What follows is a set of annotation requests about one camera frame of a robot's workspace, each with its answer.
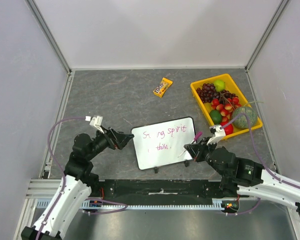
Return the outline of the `pink whiteboard marker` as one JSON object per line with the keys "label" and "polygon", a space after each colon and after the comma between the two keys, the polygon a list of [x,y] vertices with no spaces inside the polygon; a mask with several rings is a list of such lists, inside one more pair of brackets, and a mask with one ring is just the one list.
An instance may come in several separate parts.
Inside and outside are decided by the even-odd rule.
{"label": "pink whiteboard marker", "polygon": [[[195,136],[194,136],[194,139],[190,142],[190,144],[193,144],[195,143],[198,138],[202,135],[203,133],[201,131],[199,131]],[[184,153],[186,152],[186,149],[183,148],[182,152],[179,154],[178,158],[181,157]]]}

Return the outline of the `white whiteboard black frame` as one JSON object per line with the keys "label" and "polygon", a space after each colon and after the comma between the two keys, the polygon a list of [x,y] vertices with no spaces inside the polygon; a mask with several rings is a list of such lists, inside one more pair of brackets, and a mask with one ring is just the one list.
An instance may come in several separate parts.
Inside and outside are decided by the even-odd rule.
{"label": "white whiteboard black frame", "polygon": [[132,141],[140,170],[192,159],[184,148],[196,135],[194,120],[190,116],[133,127],[131,134],[134,135]]}

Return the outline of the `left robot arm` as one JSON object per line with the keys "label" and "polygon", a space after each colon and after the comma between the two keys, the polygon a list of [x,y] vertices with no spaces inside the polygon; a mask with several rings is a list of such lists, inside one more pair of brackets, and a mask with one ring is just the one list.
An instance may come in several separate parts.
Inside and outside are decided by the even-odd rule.
{"label": "left robot arm", "polygon": [[82,203],[100,191],[99,176],[92,173],[91,160],[109,148],[122,150],[133,134],[103,128],[91,138],[81,133],[74,138],[72,152],[60,185],[43,214],[21,232],[23,240],[62,240]]}

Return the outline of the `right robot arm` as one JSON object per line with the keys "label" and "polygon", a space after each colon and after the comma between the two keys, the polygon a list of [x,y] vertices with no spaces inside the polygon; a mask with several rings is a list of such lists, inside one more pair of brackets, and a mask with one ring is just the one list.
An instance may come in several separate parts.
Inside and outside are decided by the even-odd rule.
{"label": "right robot arm", "polygon": [[184,148],[195,162],[207,162],[221,176],[219,191],[223,196],[256,197],[289,207],[300,216],[300,182],[209,141],[204,138]]}

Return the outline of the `red apple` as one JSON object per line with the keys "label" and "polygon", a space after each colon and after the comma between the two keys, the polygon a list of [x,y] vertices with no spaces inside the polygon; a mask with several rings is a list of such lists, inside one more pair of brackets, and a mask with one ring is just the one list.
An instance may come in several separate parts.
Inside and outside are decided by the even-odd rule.
{"label": "red apple", "polygon": [[234,132],[234,127],[232,124],[229,124],[228,125],[228,122],[227,121],[223,121],[220,123],[221,126],[225,126],[226,127],[224,128],[224,131],[225,131],[225,135],[228,136],[228,135],[231,135],[233,132]]}

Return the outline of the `dark green lime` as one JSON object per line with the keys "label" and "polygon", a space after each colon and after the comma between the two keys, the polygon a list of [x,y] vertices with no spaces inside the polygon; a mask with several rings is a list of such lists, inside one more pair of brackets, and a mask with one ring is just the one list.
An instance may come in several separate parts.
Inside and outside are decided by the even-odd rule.
{"label": "dark green lime", "polygon": [[216,109],[211,110],[210,113],[209,113],[209,116],[210,116],[210,118],[211,118],[214,125],[219,125],[222,122],[223,116]]}

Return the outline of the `green netted melon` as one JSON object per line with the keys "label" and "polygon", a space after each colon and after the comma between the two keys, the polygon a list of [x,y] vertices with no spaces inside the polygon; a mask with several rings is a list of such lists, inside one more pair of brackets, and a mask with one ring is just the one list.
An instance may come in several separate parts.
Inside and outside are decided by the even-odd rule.
{"label": "green netted melon", "polygon": [[240,130],[254,127],[258,123],[258,113],[251,107],[251,104],[263,103],[262,101],[251,101],[243,106],[235,108],[232,113],[232,124]]}

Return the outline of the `purple grape bunch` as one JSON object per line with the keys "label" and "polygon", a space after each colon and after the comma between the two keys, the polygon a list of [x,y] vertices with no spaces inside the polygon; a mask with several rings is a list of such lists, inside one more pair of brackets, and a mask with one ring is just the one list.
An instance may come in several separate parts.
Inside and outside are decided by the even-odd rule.
{"label": "purple grape bunch", "polygon": [[196,93],[203,103],[211,103],[214,99],[219,100],[220,98],[220,93],[217,92],[213,83],[204,83],[196,89]]}

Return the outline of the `yellow candy packet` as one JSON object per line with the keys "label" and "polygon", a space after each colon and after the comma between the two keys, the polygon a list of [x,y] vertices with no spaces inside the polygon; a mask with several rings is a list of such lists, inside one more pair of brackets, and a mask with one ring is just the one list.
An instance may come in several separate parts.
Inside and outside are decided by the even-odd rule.
{"label": "yellow candy packet", "polygon": [[165,77],[162,78],[160,84],[153,90],[153,94],[157,97],[162,98],[167,89],[173,84],[172,80]]}

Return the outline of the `light green pear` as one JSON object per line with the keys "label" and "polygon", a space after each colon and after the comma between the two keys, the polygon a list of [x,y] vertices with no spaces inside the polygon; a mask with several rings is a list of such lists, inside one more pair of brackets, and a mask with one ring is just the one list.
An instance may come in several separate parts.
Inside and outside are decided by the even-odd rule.
{"label": "light green pear", "polygon": [[221,92],[226,89],[226,83],[221,79],[215,80],[213,84],[217,92]]}

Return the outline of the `yellow plastic tray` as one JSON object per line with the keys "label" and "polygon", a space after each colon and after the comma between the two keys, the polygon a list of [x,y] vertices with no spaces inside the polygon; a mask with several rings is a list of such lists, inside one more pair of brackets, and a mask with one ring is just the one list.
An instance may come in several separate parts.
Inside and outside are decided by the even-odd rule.
{"label": "yellow plastic tray", "polygon": [[190,87],[208,124],[225,127],[225,140],[263,126],[229,74],[195,81]]}

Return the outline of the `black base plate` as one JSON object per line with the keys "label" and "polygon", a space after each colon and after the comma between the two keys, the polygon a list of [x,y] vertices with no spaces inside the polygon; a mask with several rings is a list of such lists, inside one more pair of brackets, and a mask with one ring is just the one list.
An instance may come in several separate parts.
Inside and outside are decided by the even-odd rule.
{"label": "black base plate", "polygon": [[219,180],[207,179],[105,179],[91,189],[91,197],[127,205],[209,205],[212,199],[238,196],[236,185],[222,189]]}

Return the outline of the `left aluminium frame post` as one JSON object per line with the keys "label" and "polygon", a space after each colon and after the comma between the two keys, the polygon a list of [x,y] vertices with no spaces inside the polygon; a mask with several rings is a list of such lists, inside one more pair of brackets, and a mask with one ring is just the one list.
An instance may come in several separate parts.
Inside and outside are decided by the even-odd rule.
{"label": "left aluminium frame post", "polygon": [[39,27],[41,28],[43,34],[45,35],[48,43],[52,47],[52,50],[56,54],[58,60],[60,61],[62,67],[67,72],[68,75],[71,74],[72,70],[70,65],[68,64],[65,56],[63,55],[56,39],[53,36],[48,24],[45,21],[43,14],[41,13],[37,3],[35,0],[25,0],[26,4],[28,5],[30,11],[32,12],[34,18],[36,19]]}

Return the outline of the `aluminium frame post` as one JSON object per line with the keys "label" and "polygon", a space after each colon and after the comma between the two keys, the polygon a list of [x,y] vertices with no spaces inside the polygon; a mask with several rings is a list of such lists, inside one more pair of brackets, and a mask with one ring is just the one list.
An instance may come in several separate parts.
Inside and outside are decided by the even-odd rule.
{"label": "aluminium frame post", "polygon": [[30,11],[32,12],[34,18],[36,19],[39,27],[41,28],[43,34],[45,35],[48,43],[52,47],[52,50],[56,54],[58,60],[60,61],[62,67],[67,72],[68,75],[71,74],[72,70],[70,65],[68,64],[65,56],[63,55],[56,39],[53,36],[48,24],[45,21],[43,14],[41,13],[37,3],[35,0],[25,0],[26,4],[28,5]]}
{"label": "aluminium frame post", "polygon": [[266,42],[268,41],[269,37],[271,36],[273,30],[275,29],[277,23],[279,22],[281,16],[283,15],[283,13],[286,10],[289,3],[290,3],[290,0],[281,0],[279,2],[274,14],[272,15],[263,34],[261,35],[261,38],[259,39],[256,47],[254,48],[250,58],[247,61],[247,64],[244,67],[246,73],[248,73],[250,71],[250,69],[252,68],[253,64],[255,63],[257,57],[261,53],[263,47],[265,46]]}

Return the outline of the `right aluminium frame post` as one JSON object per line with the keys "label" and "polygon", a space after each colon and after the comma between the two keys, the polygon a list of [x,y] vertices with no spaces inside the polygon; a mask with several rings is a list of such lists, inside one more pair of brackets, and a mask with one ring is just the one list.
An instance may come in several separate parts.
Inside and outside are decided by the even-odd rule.
{"label": "right aluminium frame post", "polygon": [[266,42],[268,41],[269,37],[271,36],[273,30],[275,29],[277,23],[279,22],[281,16],[283,15],[283,13],[286,10],[289,3],[290,3],[290,0],[281,0],[279,2],[274,14],[272,15],[263,34],[261,35],[261,38],[259,39],[256,47],[254,48],[250,58],[247,61],[247,64],[244,67],[246,73],[248,73],[250,71],[250,69],[252,68],[253,64],[255,63],[257,57],[261,53],[263,47],[265,46]]}

